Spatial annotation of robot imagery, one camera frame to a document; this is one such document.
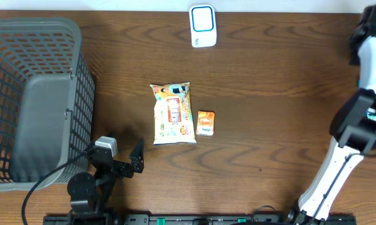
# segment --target wooden table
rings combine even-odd
[[[214,47],[193,49],[185,12],[0,11],[0,18],[64,16],[83,33],[96,82],[93,138],[115,131],[120,160],[146,140],[145,170],[110,204],[153,214],[287,211],[326,155],[329,124],[356,91],[348,37],[359,15],[217,13]],[[191,82],[193,116],[216,114],[213,137],[154,146],[149,84]],[[1,224],[20,224],[26,192],[0,193]],[[30,224],[70,210],[65,185],[32,195]],[[332,211],[376,224],[376,159],[352,173]]]

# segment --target orange packet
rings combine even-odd
[[[214,112],[199,111],[196,134],[212,136],[214,134]]]

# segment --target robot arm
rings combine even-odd
[[[330,127],[330,149],[299,210],[324,221],[355,166],[376,148],[376,6],[367,7],[351,37],[352,62],[360,65],[359,90],[339,110]]]

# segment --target plastic basket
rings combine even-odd
[[[0,191],[29,190],[90,140],[94,82],[65,18],[0,19]],[[47,178],[64,183],[88,161]]]

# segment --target black cable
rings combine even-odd
[[[333,181],[332,181],[330,187],[328,188],[327,192],[323,195],[323,199],[322,199],[321,203],[318,205],[317,210],[313,214],[311,220],[306,223],[306,225],[311,225],[312,222],[315,220],[315,217],[320,212],[321,207],[323,206],[325,200],[327,199],[328,195],[330,194],[330,191],[332,190],[333,185],[335,184],[335,182],[337,182],[337,179],[338,179],[339,175],[342,173],[343,169],[345,168],[346,164],[349,162],[350,158],[352,158],[352,156],[358,156],[358,155],[361,156],[361,154],[351,154],[348,157],[345,157],[345,162],[343,162],[342,167],[339,169],[339,172],[337,173],[337,175],[333,179]]]
[[[86,154],[86,151],[83,151],[81,154],[79,154],[78,156],[76,156],[75,158],[69,160],[68,162],[64,163],[63,165],[57,167],[56,169],[53,169],[51,172],[49,172],[48,174],[46,174],[44,177],[42,177],[32,188],[31,190],[28,192],[28,194],[26,195],[25,197],[25,200],[24,200],[24,203],[23,203],[23,207],[21,209],[21,217],[23,219],[23,223],[24,225],[28,225],[28,223],[26,222],[26,216],[25,216],[25,209],[26,209],[26,203],[28,202],[28,199],[29,197],[31,197],[33,191],[45,180],[47,179],[48,177],[50,177],[51,175],[53,175],[55,172],[59,171],[60,169],[62,168],[65,168],[66,166],[70,165],[71,163],[77,161],[80,157],[84,156]]]
[[[270,209],[274,209],[274,207],[272,206],[269,206],[269,205],[264,205],[264,206],[260,206],[256,209],[256,211],[252,214],[252,221],[254,222],[255,221],[255,215],[257,214],[258,211],[262,210],[262,209],[265,209],[265,208],[270,208]]]

